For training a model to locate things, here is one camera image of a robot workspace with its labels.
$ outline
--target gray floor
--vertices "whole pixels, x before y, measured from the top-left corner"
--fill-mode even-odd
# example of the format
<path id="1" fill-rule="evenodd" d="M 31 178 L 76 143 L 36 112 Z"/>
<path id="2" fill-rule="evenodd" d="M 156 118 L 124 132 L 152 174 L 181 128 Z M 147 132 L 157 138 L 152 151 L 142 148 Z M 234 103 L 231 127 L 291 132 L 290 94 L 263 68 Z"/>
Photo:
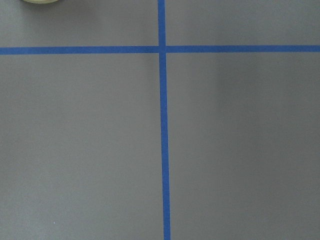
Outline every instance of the gray floor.
<path id="1" fill-rule="evenodd" d="M 158 45 L 156 0 L 0 1 L 0 47 Z M 316 0 L 166 1 L 168 45 L 319 45 Z M 320 54 L 167 55 L 172 240 L 320 239 Z M 0 239 L 163 239 L 157 54 L 0 56 Z"/>

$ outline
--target yellow disc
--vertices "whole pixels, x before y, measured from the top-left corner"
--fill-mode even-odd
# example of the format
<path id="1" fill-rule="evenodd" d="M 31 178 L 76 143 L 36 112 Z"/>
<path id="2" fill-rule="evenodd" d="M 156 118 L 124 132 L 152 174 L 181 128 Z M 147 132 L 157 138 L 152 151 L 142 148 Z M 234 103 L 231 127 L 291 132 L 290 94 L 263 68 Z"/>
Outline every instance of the yellow disc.
<path id="1" fill-rule="evenodd" d="M 33 4 L 49 4 L 49 3 L 56 2 L 58 0 L 23 0 L 23 1 L 28 3 L 33 3 Z"/>

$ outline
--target blue line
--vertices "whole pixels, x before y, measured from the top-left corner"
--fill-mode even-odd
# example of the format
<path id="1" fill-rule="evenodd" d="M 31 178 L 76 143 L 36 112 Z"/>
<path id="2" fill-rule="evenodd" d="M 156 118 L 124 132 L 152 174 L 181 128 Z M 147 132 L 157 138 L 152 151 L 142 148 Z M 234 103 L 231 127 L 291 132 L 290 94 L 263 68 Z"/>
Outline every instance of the blue line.
<path id="1" fill-rule="evenodd" d="M 167 53 L 297 53 L 320 52 L 320 45 L 187 45 L 166 46 Z"/>
<path id="2" fill-rule="evenodd" d="M 42 54 L 152 54 L 158 46 L 48 46 L 48 47 L 0 47 L 0 55 Z"/>
<path id="3" fill-rule="evenodd" d="M 161 117 L 161 161 L 162 161 L 162 204 L 163 238 L 171 240 L 170 226 L 170 176 L 168 147 L 168 94 L 166 53 L 166 1 L 158 0 L 158 37 L 160 73 L 160 117 Z"/>

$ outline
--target vertical blue line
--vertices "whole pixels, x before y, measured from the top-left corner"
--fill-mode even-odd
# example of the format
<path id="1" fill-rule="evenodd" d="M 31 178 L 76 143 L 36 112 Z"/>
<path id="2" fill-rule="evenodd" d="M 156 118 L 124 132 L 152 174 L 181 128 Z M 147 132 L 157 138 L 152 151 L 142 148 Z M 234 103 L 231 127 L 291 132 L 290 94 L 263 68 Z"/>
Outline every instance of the vertical blue line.
<path id="1" fill-rule="evenodd" d="M 158 37 L 159 37 L 159 73 L 160 73 L 163 237 L 164 237 L 164 240 L 171 240 L 169 147 L 168 147 L 168 104 L 167 104 L 168 94 L 167 94 L 167 53 L 166 53 L 166 1 L 165 0 L 158 0 Z"/>

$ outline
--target horizontal blue line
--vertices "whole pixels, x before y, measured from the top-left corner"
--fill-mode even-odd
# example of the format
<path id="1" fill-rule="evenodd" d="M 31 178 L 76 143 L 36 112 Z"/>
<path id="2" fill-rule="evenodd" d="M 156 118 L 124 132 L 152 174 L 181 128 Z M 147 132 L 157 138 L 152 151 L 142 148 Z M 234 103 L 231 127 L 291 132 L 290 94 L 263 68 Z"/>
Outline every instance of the horizontal blue line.
<path id="1" fill-rule="evenodd" d="M 165 46 L 167 53 L 319 53 L 320 45 L 186 45 Z M 159 46 L 0 47 L 0 55 L 155 54 Z"/>
<path id="2" fill-rule="evenodd" d="M 45 47 L 0 47 L 0 55 L 45 55 L 45 54 L 152 54 L 158 46 L 45 46 Z"/>
<path id="3" fill-rule="evenodd" d="M 167 53 L 296 53 L 320 52 L 320 45 L 186 45 L 166 46 Z"/>

